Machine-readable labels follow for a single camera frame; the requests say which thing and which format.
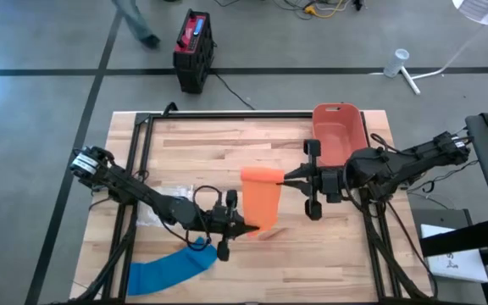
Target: blue towel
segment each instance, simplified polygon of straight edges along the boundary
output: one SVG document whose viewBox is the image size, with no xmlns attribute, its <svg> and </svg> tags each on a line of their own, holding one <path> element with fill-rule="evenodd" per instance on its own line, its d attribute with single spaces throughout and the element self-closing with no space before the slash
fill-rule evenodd
<svg viewBox="0 0 488 305">
<path fill-rule="evenodd" d="M 204 243 L 199 237 L 197 244 Z M 127 294 L 139 296 L 161 291 L 200 274 L 216 261 L 216 248 L 202 251 L 188 247 L 150 263 L 131 263 Z"/>
</svg>

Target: battery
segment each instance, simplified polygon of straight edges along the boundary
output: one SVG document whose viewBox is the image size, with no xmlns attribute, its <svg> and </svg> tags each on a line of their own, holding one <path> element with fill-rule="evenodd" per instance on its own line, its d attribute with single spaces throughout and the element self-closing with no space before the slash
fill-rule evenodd
<svg viewBox="0 0 488 305">
<path fill-rule="evenodd" d="M 210 15 L 189 9 L 173 52 L 173 65 L 183 92 L 202 92 L 213 55 Z"/>
</svg>

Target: gray floor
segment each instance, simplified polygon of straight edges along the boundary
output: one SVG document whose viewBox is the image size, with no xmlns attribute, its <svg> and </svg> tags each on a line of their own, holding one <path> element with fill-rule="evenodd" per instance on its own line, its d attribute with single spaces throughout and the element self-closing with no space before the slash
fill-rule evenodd
<svg viewBox="0 0 488 305">
<path fill-rule="evenodd" d="M 436 67 L 477 29 L 443 0 L 371 0 L 361 13 L 349 8 L 333 19 L 310 21 L 260 0 L 241 0 L 227 8 L 206 0 L 139 1 L 139 7 L 162 46 L 145 50 L 122 24 L 111 69 L 170 67 L 173 42 L 189 7 L 211 14 L 219 45 L 214 65 L 222 68 L 381 67 L 397 47 L 411 53 L 408 66 Z M 108 0 L 0 0 L 0 69 L 95 69 L 113 18 Z M 455 66 L 488 66 L 488 28 Z M 487 74 L 419 80 L 420 97 L 401 78 L 373 75 L 224 79 L 258 109 L 312 109 L 325 102 L 385 109 L 398 147 L 458 130 L 465 116 L 488 111 Z M 92 82 L 93 76 L 0 77 L 0 304 L 25 299 Z M 103 145 L 113 111 L 161 110 L 172 101 L 188 110 L 244 109 L 214 77 L 208 78 L 202 95 L 190 96 L 180 91 L 174 76 L 107 76 L 86 144 Z M 428 176 L 447 170 L 435 169 Z M 488 192 L 479 167 L 438 184 L 435 193 L 452 208 L 468 208 L 474 222 L 488 219 Z M 69 294 L 89 202 L 89 191 L 75 183 L 42 302 L 63 301 Z M 411 204 L 437 208 L 418 197 Z M 442 299 L 483 302 L 464 298 L 474 286 L 449 282 L 441 282 Z"/>
</svg>

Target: orange basket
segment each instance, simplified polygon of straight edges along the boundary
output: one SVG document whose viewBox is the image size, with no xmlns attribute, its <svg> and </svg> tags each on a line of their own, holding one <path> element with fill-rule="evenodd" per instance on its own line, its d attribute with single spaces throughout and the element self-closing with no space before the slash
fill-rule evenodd
<svg viewBox="0 0 488 305">
<path fill-rule="evenodd" d="M 351 104 L 320 104 L 313 110 L 313 137 L 321 141 L 319 164 L 342 166 L 368 146 L 359 109 Z"/>
</svg>

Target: orange cloth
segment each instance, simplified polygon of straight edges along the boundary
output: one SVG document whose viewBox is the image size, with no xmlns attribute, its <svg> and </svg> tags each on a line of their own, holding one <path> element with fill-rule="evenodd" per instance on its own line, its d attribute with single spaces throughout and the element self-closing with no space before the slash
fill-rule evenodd
<svg viewBox="0 0 488 305">
<path fill-rule="evenodd" d="M 259 230 L 248 233 L 257 236 L 270 230 L 278 220 L 281 185 L 284 171 L 247 167 L 241 169 L 242 197 L 244 201 L 244 220 L 248 225 L 256 225 Z"/>
</svg>

